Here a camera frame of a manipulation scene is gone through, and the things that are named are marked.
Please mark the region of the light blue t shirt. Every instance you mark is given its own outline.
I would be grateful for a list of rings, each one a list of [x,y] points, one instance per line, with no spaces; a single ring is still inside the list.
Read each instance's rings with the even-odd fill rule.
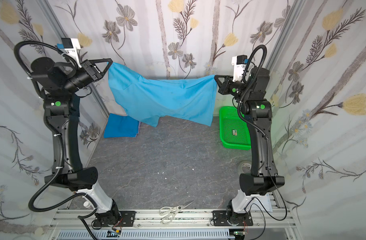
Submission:
[[[218,85],[213,75],[199,79],[149,80],[113,63],[109,87],[115,101],[133,119],[156,127],[169,116],[210,126]]]

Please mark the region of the green plastic basket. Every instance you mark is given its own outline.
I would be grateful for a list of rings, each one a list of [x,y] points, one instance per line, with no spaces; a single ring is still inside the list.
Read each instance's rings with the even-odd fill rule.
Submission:
[[[220,139],[223,147],[235,150],[251,150],[251,139],[247,124],[240,119],[237,109],[231,106],[221,107],[219,110]]]

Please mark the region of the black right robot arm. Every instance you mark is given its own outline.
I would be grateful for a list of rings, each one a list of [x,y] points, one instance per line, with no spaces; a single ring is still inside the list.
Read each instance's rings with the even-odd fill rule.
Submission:
[[[247,125],[250,134],[252,163],[248,174],[240,174],[240,190],[226,208],[223,216],[214,214],[216,226],[252,226],[251,206],[258,204],[266,213],[262,197],[278,190],[285,178],[278,174],[274,163],[271,140],[272,106],[265,99],[270,71],[263,68],[267,47],[257,46],[249,57],[233,59],[233,76],[216,75],[215,81],[221,95],[232,95],[237,101],[238,117]]]

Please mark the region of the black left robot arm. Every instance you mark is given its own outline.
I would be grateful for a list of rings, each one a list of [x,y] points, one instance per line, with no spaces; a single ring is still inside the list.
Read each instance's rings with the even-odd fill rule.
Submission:
[[[71,39],[63,39],[62,48],[38,41],[22,41],[15,45],[14,55],[43,99],[44,124],[52,132],[54,163],[52,174],[45,177],[45,184],[29,200],[32,212],[56,209],[76,197],[83,197],[93,207],[93,227],[114,226],[122,220],[116,202],[98,183],[98,170],[85,168],[80,159],[78,126],[80,123],[80,96],[76,93],[101,80],[112,65],[112,59],[85,60],[79,63],[71,51],[76,45]],[[54,62],[49,57],[34,60],[30,67],[24,63],[20,50],[27,45],[39,45],[56,51],[66,59]],[[65,188],[74,194],[50,207],[36,207],[35,201],[49,187]]]

